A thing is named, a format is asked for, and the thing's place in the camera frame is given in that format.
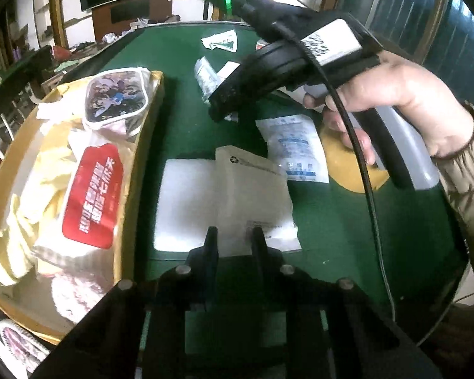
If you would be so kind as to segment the person's right hand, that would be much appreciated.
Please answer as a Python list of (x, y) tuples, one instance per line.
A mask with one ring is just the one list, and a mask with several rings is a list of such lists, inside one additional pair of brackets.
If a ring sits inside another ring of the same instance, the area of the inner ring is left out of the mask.
[(460, 151), (474, 133), (474, 117), (438, 76), (389, 51), (379, 64), (337, 87), (348, 112), (396, 106), (415, 127), (429, 155), (448, 157)]

